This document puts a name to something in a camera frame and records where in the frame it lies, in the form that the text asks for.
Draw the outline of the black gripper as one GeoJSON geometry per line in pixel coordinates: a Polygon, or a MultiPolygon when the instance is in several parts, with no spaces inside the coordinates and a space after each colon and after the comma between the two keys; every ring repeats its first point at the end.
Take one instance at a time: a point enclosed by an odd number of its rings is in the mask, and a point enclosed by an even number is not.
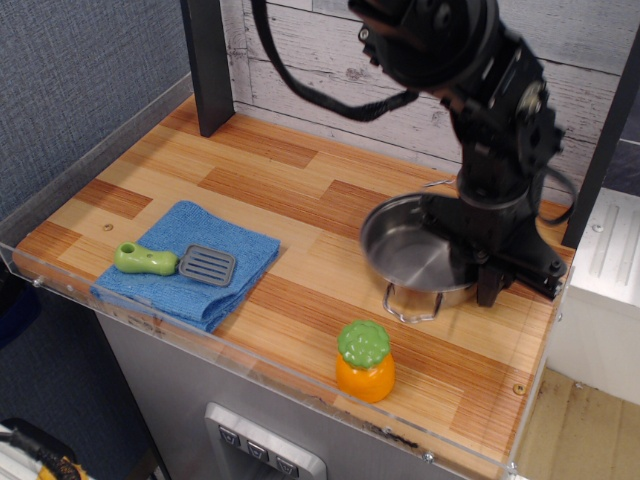
{"type": "Polygon", "coordinates": [[[525,196],[491,205],[425,193],[422,211],[425,225],[454,243],[449,251],[453,283],[477,281],[479,306],[492,307],[514,282],[551,300],[562,290],[567,264],[542,239],[525,196]]]}

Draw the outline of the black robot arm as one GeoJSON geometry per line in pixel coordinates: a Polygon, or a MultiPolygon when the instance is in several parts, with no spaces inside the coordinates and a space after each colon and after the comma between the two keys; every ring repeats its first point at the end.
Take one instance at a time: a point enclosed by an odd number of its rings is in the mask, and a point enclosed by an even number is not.
{"type": "Polygon", "coordinates": [[[519,281],[547,297],[567,267],[537,225],[551,159],[564,133],[541,64],[506,28],[494,1],[352,1],[372,62],[438,98],[462,148],[455,197],[422,196],[425,223],[458,243],[494,303],[519,281]]]}

